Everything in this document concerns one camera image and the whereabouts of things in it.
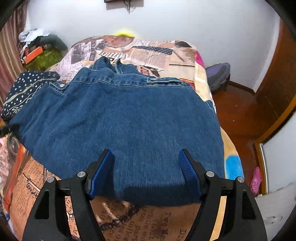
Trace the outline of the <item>blue denim jacket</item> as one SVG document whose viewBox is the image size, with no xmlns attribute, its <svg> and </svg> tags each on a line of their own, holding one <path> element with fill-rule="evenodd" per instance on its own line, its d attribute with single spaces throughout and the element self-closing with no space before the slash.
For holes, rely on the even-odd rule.
<svg viewBox="0 0 296 241">
<path fill-rule="evenodd" d="M 139 73 L 106 57 L 68 83 L 41 87 L 10 120 L 32 157 L 66 179 L 103 150 L 115 156 L 102 196 L 138 205 L 179 206 L 190 194 L 178 161 L 182 149 L 225 176 L 220 123 L 211 101 L 178 78 Z"/>
</svg>

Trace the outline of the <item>pink croc shoe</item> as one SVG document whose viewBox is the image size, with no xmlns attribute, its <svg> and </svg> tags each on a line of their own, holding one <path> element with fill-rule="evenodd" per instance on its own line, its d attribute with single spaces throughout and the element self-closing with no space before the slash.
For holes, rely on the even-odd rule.
<svg viewBox="0 0 296 241">
<path fill-rule="evenodd" d="M 260 168 L 256 167 L 253 171 L 252 179 L 250 182 L 250 190 L 254 195 L 259 193 L 261 182 L 262 182 L 262 176 L 261 176 Z"/>
</svg>

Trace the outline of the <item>newspaper print bed sheet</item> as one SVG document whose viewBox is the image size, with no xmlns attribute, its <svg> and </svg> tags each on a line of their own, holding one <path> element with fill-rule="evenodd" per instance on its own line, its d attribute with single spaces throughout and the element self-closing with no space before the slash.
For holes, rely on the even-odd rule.
<svg viewBox="0 0 296 241">
<path fill-rule="evenodd" d="M 102 36 L 75 44 L 48 72 L 60 75 L 58 81 L 70 82 L 82 68 L 91 67 L 106 57 L 112 65 L 134 65 L 139 73 L 156 78 L 173 77 L 189 83 L 215 110 L 203 61 L 195 47 L 183 41 L 150 42 L 136 38 Z M 227 178 L 235 180 L 242 166 L 237 151 L 220 127 Z M 14 235 L 23 240 L 25 226 L 44 183 L 49 177 L 63 180 L 36 161 L 15 136 L 3 138 L 1 147 L 1 198 L 6 221 Z M 80 238 L 71 198 L 66 212 L 72 237 Z M 107 240 L 185 240 L 201 202 L 179 206 L 138 205 L 128 201 L 95 196 L 90 202 L 103 236 Z"/>
</svg>

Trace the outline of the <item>navy patterned cloth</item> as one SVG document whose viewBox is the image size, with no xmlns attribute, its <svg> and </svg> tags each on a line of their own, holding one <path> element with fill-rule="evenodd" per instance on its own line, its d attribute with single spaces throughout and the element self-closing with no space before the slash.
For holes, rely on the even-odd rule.
<svg viewBox="0 0 296 241">
<path fill-rule="evenodd" d="M 6 96 L 1 112 L 2 120 L 9 123 L 41 87 L 47 83 L 55 82 L 59 78 L 58 73 L 51 71 L 26 71 L 21 73 Z"/>
</svg>

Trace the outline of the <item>orange box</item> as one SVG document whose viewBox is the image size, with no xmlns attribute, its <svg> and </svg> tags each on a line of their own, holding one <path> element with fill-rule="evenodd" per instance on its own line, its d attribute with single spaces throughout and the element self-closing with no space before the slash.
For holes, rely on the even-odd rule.
<svg viewBox="0 0 296 241">
<path fill-rule="evenodd" d="M 39 56 L 42 53 L 43 53 L 42 46 L 39 46 L 39 47 L 35 48 L 30 53 L 28 51 L 25 52 L 25 57 L 24 57 L 25 63 L 26 64 L 30 63 L 32 60 L 34 60 L 37 56 Z"/>
</svg>

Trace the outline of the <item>dark grey cloth pile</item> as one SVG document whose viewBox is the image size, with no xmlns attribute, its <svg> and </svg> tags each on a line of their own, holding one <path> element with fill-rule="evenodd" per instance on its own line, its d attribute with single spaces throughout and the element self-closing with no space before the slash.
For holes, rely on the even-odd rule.
<svg viewBox="0 0 296 241">
<path fill-rule="evenodd" d="M 60 51 L 68 50 L 67 45 L 57 35 L 50 34 L 42 28 L 22 31 L 18 36 L 18 40 L 28 48 L 50 45 Z"/>
</svg>

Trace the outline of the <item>striped brown curtain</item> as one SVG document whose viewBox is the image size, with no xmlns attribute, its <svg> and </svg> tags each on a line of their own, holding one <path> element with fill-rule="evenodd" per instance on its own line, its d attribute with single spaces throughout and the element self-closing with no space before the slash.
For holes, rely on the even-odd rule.
<svg viewBox="0 0 296 241">
<path fill-rule="evenodd" d="M 25 69 L 20 61 L 19 34 L 24 30 L 28 1 L 1 1 L 1 104 Z"/>
</svg>

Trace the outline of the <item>brown wooden door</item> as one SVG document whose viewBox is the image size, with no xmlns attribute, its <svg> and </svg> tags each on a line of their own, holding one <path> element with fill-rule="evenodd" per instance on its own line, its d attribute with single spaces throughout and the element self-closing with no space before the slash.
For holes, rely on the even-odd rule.
<svg viewBox="0 0 296 241">
<path fill-rule="evenodd" d="M 295 36 L 280 20 L 278 40 L 271 64 L 255 94 L 259 103 L 273 113 L 273 124 L 254 141 L 260 173 L 263 178 L 261 193 L 268 193 L 267 161 L 263 144 L 287 122 L 295 112 Z"/>
</svg>

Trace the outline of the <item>yellow object behind bed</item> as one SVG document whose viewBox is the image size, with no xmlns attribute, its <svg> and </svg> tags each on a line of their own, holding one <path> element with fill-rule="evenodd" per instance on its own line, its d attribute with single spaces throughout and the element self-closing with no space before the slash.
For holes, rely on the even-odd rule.
<svg viewBox="0 0 296 241">
<path fill-rule="evenodd" d="M 136 37 L 136 34 L 133 31 L 125 28 L 119 29 L 114 33 L 114 35 L 119 37 L 129 37 L 129 38 Z"/>
</svg>

